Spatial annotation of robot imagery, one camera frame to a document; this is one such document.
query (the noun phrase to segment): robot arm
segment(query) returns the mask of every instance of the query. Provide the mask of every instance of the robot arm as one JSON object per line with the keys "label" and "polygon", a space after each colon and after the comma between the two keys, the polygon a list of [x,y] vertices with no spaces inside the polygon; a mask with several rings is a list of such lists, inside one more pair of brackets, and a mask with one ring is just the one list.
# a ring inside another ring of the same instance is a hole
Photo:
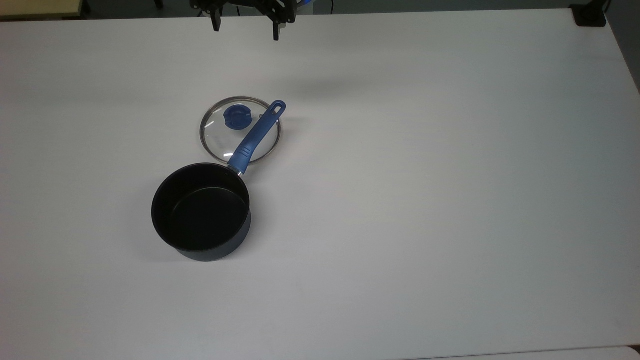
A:
{"label": "robot arm", "polygon": [[222,9],[225,4],[256,8],[273,22],[273,40],[280,38],[280,29],[296,21],[296,0],[189,0],[189,5],[211,15],[213,30],[219,31]]}

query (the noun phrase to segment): blue knob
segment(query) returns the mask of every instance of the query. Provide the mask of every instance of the blue knob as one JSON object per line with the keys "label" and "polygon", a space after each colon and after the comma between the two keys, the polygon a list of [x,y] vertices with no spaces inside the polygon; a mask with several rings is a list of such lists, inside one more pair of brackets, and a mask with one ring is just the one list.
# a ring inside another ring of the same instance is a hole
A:
{"label": "blue knob", "polygon": [[251,109],[245,105],[233,105],[225,110],[225,124],[229,129],[245,129],[251,125],[251,121]]}

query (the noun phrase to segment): table surface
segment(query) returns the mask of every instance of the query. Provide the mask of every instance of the table surface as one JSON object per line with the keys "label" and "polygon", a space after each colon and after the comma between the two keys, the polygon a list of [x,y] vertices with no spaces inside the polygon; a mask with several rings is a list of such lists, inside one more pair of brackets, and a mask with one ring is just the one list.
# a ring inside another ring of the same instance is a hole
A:
{"label": "table surface", "polygon": [[[412,359],[640,343],[640,96],[569,10],[0,24],[0,357]],[[253,223],[157,236],[215,102],[284,100]]]}
{"label": "table surface", "polygon": [[2,0],[0,19],[80,15],[82,0]]}
{"label": "table surface", "polygon": [[612,347],[470,356],[464,360],[640,360],[640,354],[628,347]]}

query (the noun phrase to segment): pot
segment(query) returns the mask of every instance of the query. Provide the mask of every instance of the pot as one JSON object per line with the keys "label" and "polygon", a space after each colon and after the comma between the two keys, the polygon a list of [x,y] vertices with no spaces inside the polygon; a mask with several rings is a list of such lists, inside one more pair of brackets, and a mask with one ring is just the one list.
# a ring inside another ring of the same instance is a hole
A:
{"label": "pot", "polygon": [[226,167],[188,165],[167,177],[151,205],[156,232],[182,255],[214,261],[242,244],[251,226],[249,192],[241,176],[286,105],[275,101],[240,143]]}

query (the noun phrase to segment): pot lid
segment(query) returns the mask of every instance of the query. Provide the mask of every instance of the pot lid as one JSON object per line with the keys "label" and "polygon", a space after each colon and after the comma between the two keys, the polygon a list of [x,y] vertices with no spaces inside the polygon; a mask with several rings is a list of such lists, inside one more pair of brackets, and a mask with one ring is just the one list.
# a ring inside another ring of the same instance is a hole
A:
{"label": "pot lid", "polygon": [[[238,145],[268,108],[268,103],[247,96],[230,97],[218,102],[202,119],[202,146],[218,161],[228,163]],[[250,165],[263,159],[278,145],[281,132],[282,125],[278,120],[256,148]]]}

